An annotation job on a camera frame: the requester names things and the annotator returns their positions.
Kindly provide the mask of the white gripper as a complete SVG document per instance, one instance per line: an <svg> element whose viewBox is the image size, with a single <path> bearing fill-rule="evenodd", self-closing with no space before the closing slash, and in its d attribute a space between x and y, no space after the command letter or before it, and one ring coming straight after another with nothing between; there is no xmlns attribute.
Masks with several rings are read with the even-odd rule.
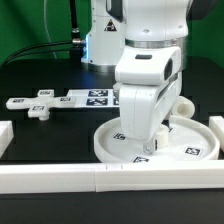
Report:
<svg viewBox="0 0 224 224"><path fill-rule="evenodd" d="M143 144L143 151L153 154L152 137L181 91L181 49L126 46L115 69L115 80L120 85L118 101L124 135L149 141Z"/></svg>

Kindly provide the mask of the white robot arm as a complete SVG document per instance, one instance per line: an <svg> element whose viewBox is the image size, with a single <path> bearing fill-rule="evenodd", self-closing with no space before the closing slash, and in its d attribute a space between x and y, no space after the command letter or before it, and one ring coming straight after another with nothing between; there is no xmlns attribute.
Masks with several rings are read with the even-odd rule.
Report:
<svg viewBox="0 0 224 224"><path fill-rule="evenodd" d="M186 68L188 14L202 0L90 0L85 67L115 73L124 135L156 150L155 133L171 113Z"/></svg>

